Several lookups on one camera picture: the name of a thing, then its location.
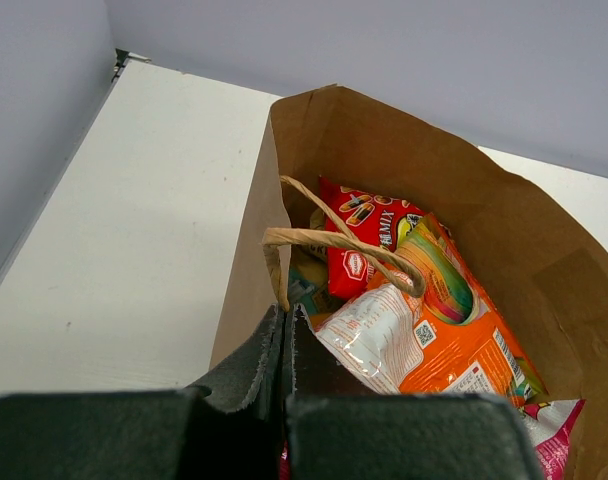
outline paper bag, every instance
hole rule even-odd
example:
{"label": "paper bag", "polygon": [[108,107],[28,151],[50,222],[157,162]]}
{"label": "paper bag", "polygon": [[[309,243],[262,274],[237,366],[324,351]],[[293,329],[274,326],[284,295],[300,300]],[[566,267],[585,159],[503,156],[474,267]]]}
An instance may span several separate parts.
{"label": "paper bag", "polygon": [[260,246],[264,230],[308,224],[310,202],[290,187],[280,194],[278,172],[316,193],[322,175],[434,212],[551,398],[586,399],[567,478],[608,478],[608,254],[546,193],[473,145],[346,88],[271,108],[213,364],[250,335],[275,300]]}

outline wall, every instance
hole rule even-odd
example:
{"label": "wall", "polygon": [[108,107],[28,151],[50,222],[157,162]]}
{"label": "wall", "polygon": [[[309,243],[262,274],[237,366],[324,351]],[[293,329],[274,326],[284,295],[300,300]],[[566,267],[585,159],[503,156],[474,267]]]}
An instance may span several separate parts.
{"label": "wall", "polygon": [[0,269],[110,89],[101,0],[0,0]]}
{"label": "wall", "polygon": [[286,95],[338,82],[608,176],[608,0],[107,0],[119,48]]}

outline table surface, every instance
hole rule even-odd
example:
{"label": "table surface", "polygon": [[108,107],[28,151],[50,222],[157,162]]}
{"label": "table surface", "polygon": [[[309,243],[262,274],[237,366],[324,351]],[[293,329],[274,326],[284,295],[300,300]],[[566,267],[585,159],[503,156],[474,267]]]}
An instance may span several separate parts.
{"label": "table surface", "polygon": [[[168,388],[206,372],[277,98],[128,64],[0,285],[0,393]],[[483,150],[608,250],[608,179]]]}

